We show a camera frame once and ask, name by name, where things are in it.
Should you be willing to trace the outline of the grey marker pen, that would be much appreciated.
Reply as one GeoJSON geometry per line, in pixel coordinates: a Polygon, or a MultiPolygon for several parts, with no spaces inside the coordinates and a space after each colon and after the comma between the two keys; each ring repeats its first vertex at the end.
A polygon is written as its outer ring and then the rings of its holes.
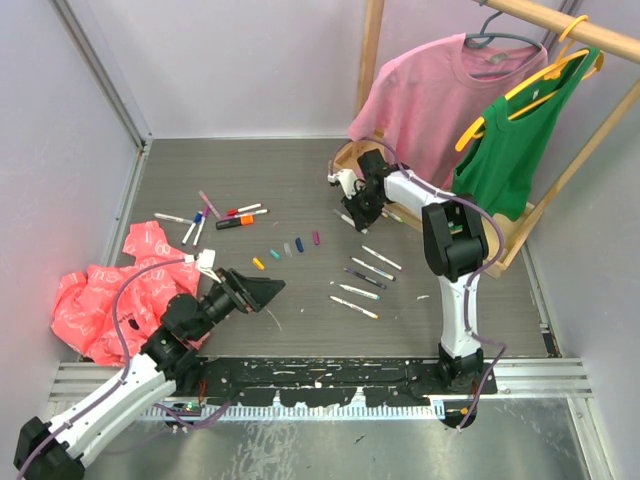
{"type": "Polygon", "coordinates": [[[338,218],[340,218],[342,221],[346,222],[348,225],[350,225],[351,227],[353,227],[356,231],[358,231],[358,232],[360,232],[360,233],[362,233],[362,234],[368,234],[368,233],[369,233],[369,232],[368,232],[368,229],[366,229],[366,228],[363,228],[363,229],[361,229],[361,230],[358,230],[358,229],[356,228],[356,225],[355,225],[354,220],[353,220],[352,218],[350,218],[348,215],[346,215],[346,214],[344,214],[344,213],[340,212],[340,211],[339,211],[339,210],[337,210],[337,209],[334,209],[334,210],[333,210],[333,213],[334,213],[338,218]]]}

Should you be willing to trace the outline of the yellow pen cap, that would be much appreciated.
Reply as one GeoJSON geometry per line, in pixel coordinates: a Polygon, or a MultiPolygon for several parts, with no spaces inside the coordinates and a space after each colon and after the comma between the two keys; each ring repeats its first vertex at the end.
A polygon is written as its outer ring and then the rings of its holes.
{"type": "Polygon", "coordinates": [[[257,257],[254,257],[252,259],[252,263],[259,270],[264,270],[265,269],[264,264],[257,257]]]}

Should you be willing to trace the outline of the magenta marker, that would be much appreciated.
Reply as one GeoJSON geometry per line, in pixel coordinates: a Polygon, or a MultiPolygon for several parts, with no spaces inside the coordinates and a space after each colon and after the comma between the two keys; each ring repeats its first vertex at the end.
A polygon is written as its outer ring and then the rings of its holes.
{"type": "Polygon", "coordinates": [[[377,259],[381,260],[382,262],[392,266],[393,268],[395,268],[398,271],[403,271],[403,267],[398,264],[397,262],[389,259],[388,257],[384,256],[383,254],[377,252],[376,250],[366,246],[366,245],[361,245],[361,248],[366,251],[367,253],[371,254],[372,256],[376,257],[377,259]]]}

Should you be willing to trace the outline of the purple marker pen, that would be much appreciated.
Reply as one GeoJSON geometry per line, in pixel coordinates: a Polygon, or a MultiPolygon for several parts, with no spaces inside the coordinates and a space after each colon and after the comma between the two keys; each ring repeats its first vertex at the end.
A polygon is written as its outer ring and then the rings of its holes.
{"type": "Polygon", "coordinates": [[[361,272],[358,272],[358,271],[356,271],[354,269],[351,269],[349,267],[343,267],[343,270],[345,272],[347,272],[348,274],[350,274],[352,276],[355,276],[355,277],[357,277],[357,278],[359,278],[359,279],[361,279],[361,280],[363,280],[363,281],[365,281],[365,282],[367,282],[367,283],[369,283],[371,285],[374,285],[374,286],[376,286],[376,287],[378,287],[380,289],[383,289],[383,290],[387,289],[387,285],[385,285],[384,283],[382,283],[380,281],[377,281],[377,280],[375,280],[375,279],[373,279],[373,278],[371,278],[371,277],[369,277],[369,276],[367,276],[367,275],[365,275],[365,274],[363,274],[361,272]]]}

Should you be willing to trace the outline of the teal marker pen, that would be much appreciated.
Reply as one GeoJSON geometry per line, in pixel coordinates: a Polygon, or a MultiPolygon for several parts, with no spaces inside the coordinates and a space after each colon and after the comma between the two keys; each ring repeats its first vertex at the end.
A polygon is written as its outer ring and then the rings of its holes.
{"type": "Polygon", "coordinates": [[[364,290],[364,289],[361,289],[361,288],[358,288],[358,287],[354,287],[354,286],[350,286],[350,285],[342,284],[342,283],[337,284],[337,286],[339,288],[341,288],[342,290],[345,290],[347,292],[359,295],[359,296],[364,297],[364,298],[368,298],[368,299],[376,300],[376,301],[380,300],[380,295],[379,294],[376,294],[376,293],[373,293],[373,292],[369,292],[367,290],[364,290]]]}

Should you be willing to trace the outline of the yellow marker pen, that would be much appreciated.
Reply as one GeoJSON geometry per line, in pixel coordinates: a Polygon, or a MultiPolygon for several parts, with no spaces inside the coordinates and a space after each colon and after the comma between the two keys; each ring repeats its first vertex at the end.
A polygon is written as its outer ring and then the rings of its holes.
{"type": "Polygon", "coordinates": [[[349,302],[349,301],[344,300],[342,298],[339,298],[337,296],[329,295],[328,298],[331,299],[332,301],[342,305],[342,306],[345,306],[345,307],[347,307],[347,308],[349,308],[351,310],[354,310],[354,311],[356,311],[356,312],[358,312],[358,313],[360,313],[362,315],[365,315],[365,316],[367,316],[369,318],[372,318],[372,319],[378,319],[379,318],[378,314],[376,314],[374,312],[371,312],[369,310],[366,310],[363,307],[360,307],[360,306],[358,306],[358,305],[356,305],[356,304],[354,304],[352,302],[349,302]]]}

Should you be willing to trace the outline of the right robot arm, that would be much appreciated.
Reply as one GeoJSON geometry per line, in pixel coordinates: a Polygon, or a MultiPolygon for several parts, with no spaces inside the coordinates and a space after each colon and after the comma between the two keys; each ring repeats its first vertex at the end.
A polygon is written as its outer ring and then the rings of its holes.
{"type": "Polygon", "coordinates": [[[482,215],[470,197],[438,192],[402,164],[392,165],[377,150],[363,153],[358,171],[342,169],[328,181],[340,185],[342,204],[362,231],[397,203],[421,217],[424,255],[438,277],[443,328],[436,371],[444,390],[459,394],[483,371],[477,339],[477,273],[489,254],[482,215]]]}

